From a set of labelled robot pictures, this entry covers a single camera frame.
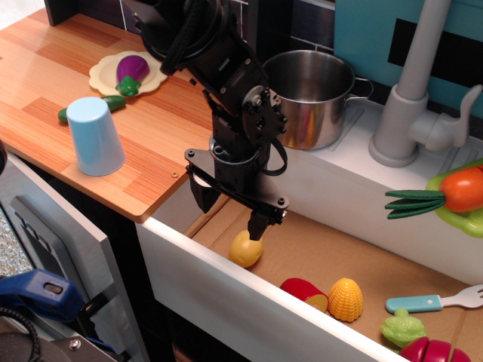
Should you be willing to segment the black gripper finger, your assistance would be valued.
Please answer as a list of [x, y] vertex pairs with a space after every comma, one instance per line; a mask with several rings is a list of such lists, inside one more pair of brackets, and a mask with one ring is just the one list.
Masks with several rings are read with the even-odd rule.
[[268, 225], [268, 218], [265, 214], [253, 210], [248, 221], [248, 233], [252, 241], [259, 241]]
[[198, 207], [203, 213], [211, 210], [220, 197], [220, 192], [198, 175], [189, 176], [190, 188]]

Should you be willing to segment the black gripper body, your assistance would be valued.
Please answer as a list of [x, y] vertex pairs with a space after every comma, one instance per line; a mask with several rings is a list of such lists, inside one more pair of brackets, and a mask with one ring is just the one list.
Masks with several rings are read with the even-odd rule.
[[221, 195], [265, 214], [268, 225], [281, 224], [289, 201], [276, 188], [272, 178], [282, 175], [288, 168], [284, 146], [273, 140], [245, 161], [235, 161], [214, 138], [210, 138], [209, 146], [208, 150], [185, 151], [187, 173], [198, 175]]

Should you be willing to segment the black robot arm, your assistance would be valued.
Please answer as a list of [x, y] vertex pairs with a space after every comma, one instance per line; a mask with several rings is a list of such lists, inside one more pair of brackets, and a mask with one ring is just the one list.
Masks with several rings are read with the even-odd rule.
[[287, 119], [256, 54], [238, 34], [229, 3], [130, 1], [128, 6], [162, 73], [190, 72], [211, 108], [208, 149], [185, 153], [198, 206], [209, 211], [221, 195], [243, 204], [251, 210], [249, 236], [260, 240], [269, 226], [284, 220], [288, 207], [273, 182], [283, 169], [267, 167], [272, 149], [287, 159], [279, 141]]

